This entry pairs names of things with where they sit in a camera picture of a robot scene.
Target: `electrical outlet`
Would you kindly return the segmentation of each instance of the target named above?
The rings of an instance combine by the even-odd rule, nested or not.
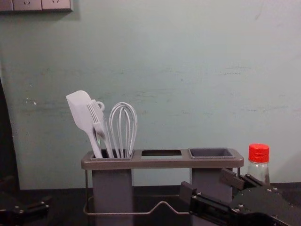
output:
[[[43,10],[72,11],[72,0],[42,0]]]
[[[0,12],[7,12],[13,10],[13,0],[0,0]]]
[[[13,0],[15,11],[42,10],[41,0]]]

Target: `red bottle cap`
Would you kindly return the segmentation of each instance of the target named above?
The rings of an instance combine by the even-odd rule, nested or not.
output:
[[[269,162],[269,146],[264,144],[250,144],[249,161],[258,163]]]

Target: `bottle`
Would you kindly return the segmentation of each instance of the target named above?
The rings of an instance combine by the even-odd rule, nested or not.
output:
[[[248,174],[269,185],[269,146],[265,144],[249,145]]]

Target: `gray utensil holder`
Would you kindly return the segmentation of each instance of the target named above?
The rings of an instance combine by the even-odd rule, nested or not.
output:
[[[142,156],[182,156],[181,158],[142,158]],[[178,212],[167,202],[161,201],[149,212],[133,212],[132,169],[190,168],[190,180],[204,194],[230,202],[232,188],[219,182],[222,168],[237,168],[244,165],[244,158],[234,149],[191,148],[173,150],[134,150],[131,159],[96,159],[88,152],[81,161],[86,171],[92,171],[94,207],[96,213],[88,211],[88,196],[84,212],[94,216],[97,226],[132,226],[134,215],[149,215],[159,205],[167,205],[175,214]],[[214,224],[192,217],[193,226]]]

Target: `painted wall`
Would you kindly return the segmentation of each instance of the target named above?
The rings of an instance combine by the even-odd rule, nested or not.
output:
[[[65,100],[79,89],[136,108],[136,148],[247,158],[263,142],[272,182],[301,181],[300,0],[75,0],[70,14],[0,16],[0,61],[23,189],[84,186],[91,146]],[[184,179],[135,172],[135,185]]]

